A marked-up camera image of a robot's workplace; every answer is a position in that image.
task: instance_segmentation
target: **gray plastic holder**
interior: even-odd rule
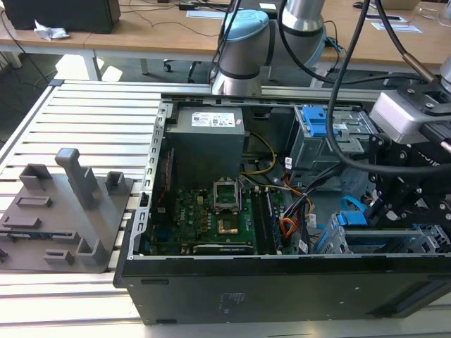
[[[79,157],[58,152],[67,175],[42,164],[23,170],[24,186],[0,218],[0,270],[105,271],[133,181],[121,172],[95,177]]]

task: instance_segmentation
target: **white paper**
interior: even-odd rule
[[[192,114],[191,126],[193,127],[234,127],[234,113],[205,113]]]
[[[305,242],[302,239],[299,240],[299,249],[301,249],[301,251],[304,252],[304,254],[307,254],[309,250],[309,247],[307,246],[307,244],[305,244]]]
[[[260,3],[261,9],[277,9],[275,4],[263,4]]]
[[[224,12],[213,11],[187,11],[187,18],[201,18],[201,19],[224,19],[226,14]]]
[[[372,25],[377,29],[377,30],[385,30],[385,27],[383,26],[383,24],[381,23],[372,23]],[[395,32],[407,32],[407,33],[422,33],[421,30],[419,30],[418,28],[416,28],[413,25],[392,25],[392,28]]]
[[[291,170],[293,159],[291,157],[285,157],[285,168]]]
[[[66,32],[64,28],[50,28],[44,25],[41,25],[35,20],[35,33],[37,33],[42,39],[50,41],[52,39],[63,39],[65,37],[69,37],[69,34]]]

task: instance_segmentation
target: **wooden desk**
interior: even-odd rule
[[[187,18],[179,11],[177,2],[169,5],[144,7],[143,0],[132,0],[136,6],[127,6],[130,0],[120,0],[121,21],[109,35],[70,32],[68,39],[48,42],[33,31],[18,31],[11,28],[23,48],[30,53],[79,54],[85,57],[91,80],[99,79],[95,57],[114,56],[145,59],[174,59],[210,61],[216,50],[220,20]],[[338,26],[338,40],[347,48],[354,33],[360,10],[352,7],[354,0],[326,0],[324,20],[333,20]],[[422,3],[425,8],[443,8],[444,4]],[[411,11],[388,11],[410,20]],[[440,25],[418,15],[413,24],[422,34],[400,32],[398,36],[404,46],[421,62],[437,71],[442,62],[451,55],[451,28]],[[334,35],[333,27],[327,24],[328,34]],[[14,41],[0,25],[0,50],[20,51]],[[318,64],[319,72],[327,71],[335,62],[336,54],[327,48]],[[379,71],[409,71],[385,31],[378,31],[366,21],[359,43],[354,51],[350,69]]]

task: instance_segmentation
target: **floor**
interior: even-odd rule
[[[49,80],[54,76],[62,79],[87,80],[82,59],[77,56],[21,55],[22,68],[15,70],[8,65],[2,67],[0,70],[0,147],[8,140],[47,85],[30,58],[44,75],[48,75]],[[149,74],[142,75],[140,62],[137,59],[103,58],[99,62],[104,80],[126,82],[186,83],[190,64],[188,61],[174,61],[171,64],[171,73],[167,73],[163,70],[163,61],[148,61]],[[206,83],[208,69],[209,63],[198,65],[193,80],[196,83]],[[299,76],[300,73],[301,70],[293,72],[292,68],[278,68],[276,80],[268,81],[268,68],[263,68],[262,84],[308,87],[310,78],[308,75]],[[369,72],[352,71],[347,74],[347,79],[369,75]],[[350,87],[384,89],[382,81]]]

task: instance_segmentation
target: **green motherboard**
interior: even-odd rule
[[[278,215],[284,208],[283,197],[279,191],[270,195],[273,219],[278,224]],[[150,254],[179,256],[196,254],[196,250],[202,250],[197,254],[218,254],[222,248],[245,248],[246,254],[259,254],[259,234],[256,235],[259,229],[255,228],[258,218],[252,210],[255,196],[251,189],[241,189],[236,210],[218,211],[214,208],[213,188],[179,189],[170,222],[154,223],[150,230]],[[216,202],[235,201],[234,189],[218,190]]]

